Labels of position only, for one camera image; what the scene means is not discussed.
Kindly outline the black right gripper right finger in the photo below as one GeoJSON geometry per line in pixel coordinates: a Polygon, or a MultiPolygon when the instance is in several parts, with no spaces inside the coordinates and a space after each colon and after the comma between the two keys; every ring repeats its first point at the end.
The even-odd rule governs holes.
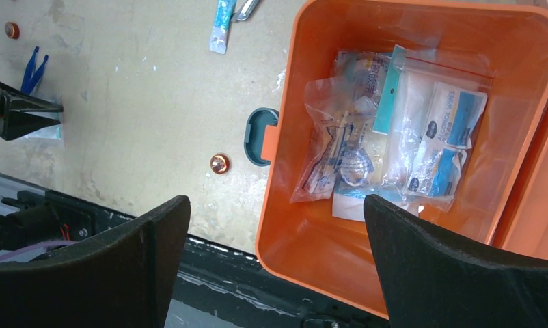
{"type": "Polygon", "coordinates": [[[392,327],[548,327],[548,260],[467,238],[377,195],[364,200],[392,327]]]}

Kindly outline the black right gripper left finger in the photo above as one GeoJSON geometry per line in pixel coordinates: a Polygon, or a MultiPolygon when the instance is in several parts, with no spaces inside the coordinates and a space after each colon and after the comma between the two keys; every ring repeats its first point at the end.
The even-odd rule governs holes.
{"type": "Polygon", "coordinates": [[[0,327],[163,327],[189,198],[30,262],[0,263],[0,327]]]}

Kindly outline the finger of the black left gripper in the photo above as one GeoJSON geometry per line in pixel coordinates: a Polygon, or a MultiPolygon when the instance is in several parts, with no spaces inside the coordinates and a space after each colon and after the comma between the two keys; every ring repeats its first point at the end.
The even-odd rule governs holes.
{"type": "Polygon", "coordinates": [[[13,115],[0,118],[0,138],[12,141],[42,128],[57,126],[60,120],[38,115],[13,115]]]}
{"type": "Polygon", "coordinates": [[[0,82],[0,116],[4,116],[6,111],[60,113],[64,108],[56,102],[30,96],[0,82]]]}

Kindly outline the small tape roll bag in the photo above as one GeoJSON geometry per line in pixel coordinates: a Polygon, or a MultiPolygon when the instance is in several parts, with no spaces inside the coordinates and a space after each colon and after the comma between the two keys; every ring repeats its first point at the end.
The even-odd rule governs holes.
{"type": "Polygon", "coordinates": [[[310,81],[305,108],[314,123],[292,203],[329,199],[347,153],[359,144],[365,125],[376,116],[376,98],[357,91],[346,77],[310,81]]]}

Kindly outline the alcohol wipes bag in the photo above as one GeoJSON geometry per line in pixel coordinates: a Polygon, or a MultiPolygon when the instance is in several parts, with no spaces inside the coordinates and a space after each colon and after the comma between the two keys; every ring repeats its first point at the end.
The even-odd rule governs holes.
{"type": "Polygon", "coordinates": [[[449,209],[484,113],[491,76],[445,62],[434,50],[397,46],[398,77],[383,182],[404,201],[449,209]]]}

